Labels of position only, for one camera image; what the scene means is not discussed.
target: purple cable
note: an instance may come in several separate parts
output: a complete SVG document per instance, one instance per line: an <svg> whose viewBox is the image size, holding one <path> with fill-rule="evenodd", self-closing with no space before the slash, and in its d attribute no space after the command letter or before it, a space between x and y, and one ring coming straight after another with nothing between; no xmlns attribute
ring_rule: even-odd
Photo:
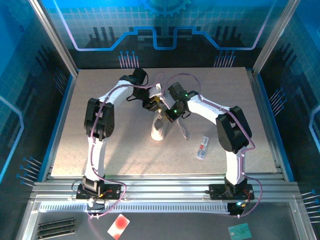
<svg viewBox="0 0 320 240"><path fill-rule="evenodd" d="M152 85L149 85L149 86L137 86L137 85L132 85L132 84L123 84L123 85L119 85L119 86L116 86L115 88L113 88L113 89L109 92L109 94L105 97L105 99L104 99L103 103L101 104L101 106L100 106L100 108L99 108L99 111L98 111L98 113L97 113L97 115L96 115L97 117L96 117L95 120L94 120L94 123L93 123L93 126L92 126L92 130L91 130L91 133L90 133L90 137L92 138L92 142L93 142L93 143L96 142L96 138L94 137L94 132L95 132L95 129L96 129L97 124L98 124L98 120L99 120L99 117L98 117L98 116L100 116L104 105L106 104L107 100L110 98L111 94L112 94L115 90L117 90L117 89L119 89L119 88L122 88L122 87L133 87L133 86L134 86L135 88L138 88L138 89L148 89L148 88L154 87L156 84L160 83L163 79L164 79L164 74L163 74L163 73L160 73L160 74L156 77L155 83L152 84ZM123 190L123 193L122 193L122 195L120 196L120 198L119 198L106 212L100 213L99 215L96 215L96 216L90 215L89 213L87 213L88 216L91 217L91 219L92 219L92 218L100 218L100 217L103 217L104 215L106 215L107 213L109 213L109 212L110 212L112 209L114 209L114 207L121 201L121 199L124 197L124 195L126 194L126 191L127 191L127 185L126 185L125 183L120 182L120 181L105 179L105 178L103 178L103 177L101 177L101 176L99 176L99 175L97 174L97 171L96 171L96 169L95 169L95 167L94 167L93 159L92 159L92 158L93 158L94 147L95 147L95 145L92 144L91 151L90 151L90 164L91 164L91 168L92 168L93 173L96 175L96 177L97 177L98 179L100 179L100 180L102 180L102 181L106 181L106 182L110 182L110 183L122 185L122 186L124 187L124 190Z"/></svg>
<svg viewBox="0 0 320 240"><path fill-rule="evenodd" d="M192 76L192 77L197 81L197 83L198 83L198 85L199 85L199 92L198 92L199 100L202 101L202 102L205 103L205 104L208 104L208 105L210 105L210 106L212 106L212 107L214 107L214 108L217 108L217 109L219 109L219 110L221 110L221 111L229 114L229 115L232 117L232 119L235 121L235 123L238 125L238 127L239 127L240 130L241 130L241 132L244 134L245 138L246 138L246 139L249 141L249 143L252 145L252 147L246 148L246 149L244 149L244 150L241 152L241 156L240 156L240 170L241 170L241 174L242 174L244 177L246 177L246 178L248 178L248 179L251 179L251 180L255 180L255 181L259 184L259 187L260 187L260 196L259 196L258 201L256 202L256 204L253 206L253 208L251 208L248 212L243 213L242 215L238 216L239 218L240 218L240 217L245 217L245 216L249 215L249 214L258 206L258 204L259 204L260 201L261 201L262 194L263 194L263 189L262 189L262 185L261 185L260 181L259 181L258 179L256 179L256 178L247 176L247 175L245 174L245 172L244 172L244 166L243 166L243 165L244 165L244 154L245 154L246 152L248 152L248 151L254 150L254 149L256 148L256 145L255 145L254 142L251 140L251 138L250 138L249 135L247 134L247 132L246 132L246 130L244 129L244 127L241 125L241 123L238 121L238 119L236 118L236 116L235 116L232 112L230 112L230 111L227 110L227 109L221 108L220 106L215 105L214 103L209 102L209 101L201 98L201 88L202 88L202 86L201 86L201 82L197 79L196 76L194 76L194 75L192 75L192 74L189 74L189 73L184 73L184 72L183 72L183 73L178 73L178 74L175 74L175 75L171 76L171 77L166 81L166 83L165 83L165 85L164 85L164 88L163 88L163 90L162 90L162 95L161 95L162 97L163 97L163 95L164 95L164 93L165 93L165 90L166 90L166 88L167 88L168 83L169 83L173 78L175 78L175 77L177 77L177 76L181 76L181 75Z"/></svg>

